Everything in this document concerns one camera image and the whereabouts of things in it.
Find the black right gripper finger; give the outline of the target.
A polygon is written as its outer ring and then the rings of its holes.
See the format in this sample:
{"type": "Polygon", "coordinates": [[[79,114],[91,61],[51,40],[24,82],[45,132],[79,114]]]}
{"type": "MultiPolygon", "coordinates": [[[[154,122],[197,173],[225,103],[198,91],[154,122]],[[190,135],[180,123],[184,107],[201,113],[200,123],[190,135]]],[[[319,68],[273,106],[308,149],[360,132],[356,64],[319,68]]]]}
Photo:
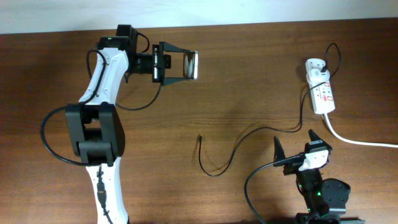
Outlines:
{"type": "Polygon", "coordinates": [[[274,167],[279,167],[282,166],[284,161],[286,159],[284,149],[279,141],[279,138],[277,136],[274,136],[274,167]]]}
{"type": "Polygon", "coordinates": [[[321,139],[314,130],[310,129],[308,135],[310,136],[310,142],[307,143],[307,152],[332,151],[332,147],[321,139]]]}

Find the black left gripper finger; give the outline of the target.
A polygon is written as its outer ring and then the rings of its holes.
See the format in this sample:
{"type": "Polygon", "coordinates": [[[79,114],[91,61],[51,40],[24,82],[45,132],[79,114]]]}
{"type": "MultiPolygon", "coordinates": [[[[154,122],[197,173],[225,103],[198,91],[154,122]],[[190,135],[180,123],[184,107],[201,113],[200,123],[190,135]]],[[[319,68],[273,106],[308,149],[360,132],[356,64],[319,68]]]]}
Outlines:
{"type": "Polygon", "coordinates": [[[191,52],[191,50],[182,49],[182,48],[172,45],[168,42],[160,42],[159,47],[162,49],[162,51],[166,51],[166,52],[175,52],[175,53],[190,53],[191,52]]]}
{"type": "Polygon", "coordinates": [[[181,82],[181,81],[187,81],[189,80],[189,78],[177,78],[177,77],[168,77],[168,78],[164,78],[162,80],[162,86],[166,86],[166,85],[171,85],[173,83],[177,83],[177,82],[181,82]]]}

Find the black Galaxy smartphone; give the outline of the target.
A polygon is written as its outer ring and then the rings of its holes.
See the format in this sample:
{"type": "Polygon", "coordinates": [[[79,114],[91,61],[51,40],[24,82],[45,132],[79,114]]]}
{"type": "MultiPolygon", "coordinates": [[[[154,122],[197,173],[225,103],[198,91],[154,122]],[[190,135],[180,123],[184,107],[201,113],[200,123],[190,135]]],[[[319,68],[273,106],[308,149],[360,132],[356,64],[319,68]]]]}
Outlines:
{"type": "Polygon", "coordinates": [[[198,52],[184,53],[183,55],[183,77],[191,80],[198,78],[198,52]]]}

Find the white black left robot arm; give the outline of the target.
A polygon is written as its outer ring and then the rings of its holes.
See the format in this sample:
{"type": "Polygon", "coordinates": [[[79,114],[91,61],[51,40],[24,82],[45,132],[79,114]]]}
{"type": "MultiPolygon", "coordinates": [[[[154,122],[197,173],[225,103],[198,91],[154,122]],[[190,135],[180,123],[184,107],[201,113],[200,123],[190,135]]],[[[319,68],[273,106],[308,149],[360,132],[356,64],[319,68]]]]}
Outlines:
{"type": "Polygon", "coordinates": [[[120,181],[120,163],[126,140],[116,111],[122,77],[148,73],[154,83],[168,85],[178,78],[165,77],[170,54],[183,54],[183,80],[198,77],[198,52],[167,42],[153,45],[152,53],[138,53],[135,37],[102,37],[97,64],[84,95],[65,110],[74,153],[90,176],[96,200],[98,223],[129,223],[120,181]]]}

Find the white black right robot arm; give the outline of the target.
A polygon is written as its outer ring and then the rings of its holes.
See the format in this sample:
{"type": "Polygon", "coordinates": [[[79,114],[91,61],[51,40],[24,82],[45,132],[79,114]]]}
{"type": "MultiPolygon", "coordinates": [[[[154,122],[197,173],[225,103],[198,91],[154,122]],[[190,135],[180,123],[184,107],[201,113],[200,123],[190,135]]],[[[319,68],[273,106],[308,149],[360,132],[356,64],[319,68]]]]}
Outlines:
{"type": "Polygon", "coordinates": [[[277,137],[274,138],[275,166],[283,167],[284,175],[295,175],[296,186],[304,198],[307,213],[298,213],[300,223],[338,223],[346,213],[346,203],[351,187],[338,179],[323,179],[320,169],[329,163],[332,147],[320,138],[314,130],[309,130],[310,142],[304,151],[286,157],[277,137]]]}

